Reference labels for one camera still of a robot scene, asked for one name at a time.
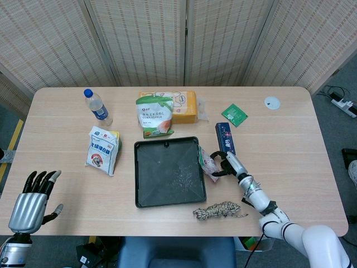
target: dark blue box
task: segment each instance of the dark blue box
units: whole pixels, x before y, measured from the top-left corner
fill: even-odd
[[[221,152],[231,152],[235,155],[235,149],[232,139],[232,133],[228,123],[217,123],[216,133],[218,139],[219,150]]]

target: wooden table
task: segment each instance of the wooden table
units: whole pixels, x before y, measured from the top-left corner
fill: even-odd
[[[235,103],[249,117],[231,125],[237,156],[267,195],[290,219],[308,227],[330,226],[338,236],[348,224],[322,140],[311,97],[299,87],[174,87],[93,88],[112,114],[110,127],[121,133],[123,146],[114,177],[84,166],[88,133],[94,115],[85,105],[84,88],[44,88],[32,102],[3,195],[0,234],[8,235],[8,221],[18,194],[31,171],[62,170],[46,212],[64,204],[61,215],[41,227],[38,235],[97,236],[259,236],[258,212],[242,204],[245,218],[198,222],[192,211],[214,203],[241,203],[237,179],[226,176],[214,184],[205,176],[205,203],[138,209],[134,203],[134,143],[143,140],[135,100],[139,91],[194,90],[206,100],[209,121],[173,125],[171,138],[197,136],[209,153],[219,149],[217,122]],[[278,110],[264,105],[267,96],[281,101]]]

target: green packet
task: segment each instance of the green packet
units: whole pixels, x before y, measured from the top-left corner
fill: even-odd
[[[223,111],[222,115],[227,118],[235,127],[238,127],[248,116],[235,104]]]
[[[145,96],[136,100],[137,114],[143,127],[144,138],[173,133],[171,118],[173,100],[169,97]]]

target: power strip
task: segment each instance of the power strip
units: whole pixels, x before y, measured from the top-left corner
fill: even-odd
[[[332,92],[330,94],[330,97],[332,98],[331,102],[337,107],[339,107],[346,114],[348,114],[350,117],[357,117],[357,108],[353,106],[353,102],[349,100],[344,101],[343,97],[335,92]]]

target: plastic water bottle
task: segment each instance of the plastic water bottle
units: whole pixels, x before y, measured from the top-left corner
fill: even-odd
[[[84,90],[85,103],[88,108],[94,113],[95,117],[103,126],[110,126],[113,123],[112,117],[109,116],[108,110],[103,104],[102,99],[97,94],[93,93],[91,89]]]

